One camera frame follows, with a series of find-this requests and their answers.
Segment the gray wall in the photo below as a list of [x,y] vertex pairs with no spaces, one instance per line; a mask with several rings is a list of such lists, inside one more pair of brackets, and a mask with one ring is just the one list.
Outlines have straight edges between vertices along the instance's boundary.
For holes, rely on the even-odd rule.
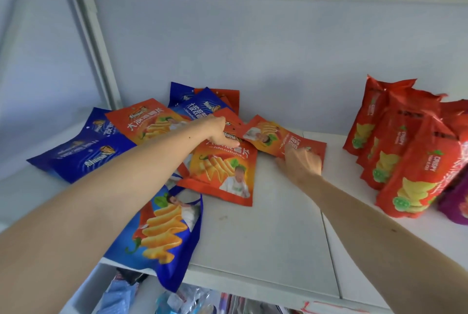
[[97,0],[124,104],[169,82],[237,88],[241,116],[347,134],[366,74],[468,97],[468,7],[284,0]]
[[0,41],[7,57],[0,67],[0,170],[14,172],[34,156],[25,150],[85,119],[102,100],[67,0],[13,1],[0,0],[0,33],[15,12],[18,26],[13,39]]

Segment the hand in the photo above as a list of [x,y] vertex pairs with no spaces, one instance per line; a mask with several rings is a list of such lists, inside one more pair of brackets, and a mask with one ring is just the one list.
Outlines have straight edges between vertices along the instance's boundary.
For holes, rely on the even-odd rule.
[[296,186],[322,174],[322,161],[318,155],[304,148],[295,149],[290,144],[284,148],[284,159],[277,157],[275,161]]
[[200,118],[197,121],[193,121],[190,124],[199,123],[207,133],[206,139],[211,141],[213,144],[224,145],[229,148],[235,148],[239,146],[239,141],[236,139],[227,138],[224,135],[224,127],[226,125],[225,117],[215,117],[209,115],[205,118]]

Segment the purple snack bag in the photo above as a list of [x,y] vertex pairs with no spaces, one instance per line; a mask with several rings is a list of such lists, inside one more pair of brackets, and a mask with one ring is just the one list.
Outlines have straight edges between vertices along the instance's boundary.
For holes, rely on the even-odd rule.
[[468,173],[465,168],[463,178],[452,189],[444,192],[438,210],[457,224],[468,226]]

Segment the forearm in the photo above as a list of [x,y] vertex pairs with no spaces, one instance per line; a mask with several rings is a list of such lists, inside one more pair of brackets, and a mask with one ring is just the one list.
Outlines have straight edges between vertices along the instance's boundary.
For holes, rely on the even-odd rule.
[[322,210],[350,257],[396,314],[466,310],[468,275],[454,261],[318,175],[299,187]]
[[194,125],[135,147],[0,234],[3,308],[58,313],[132,216],[207,137]]

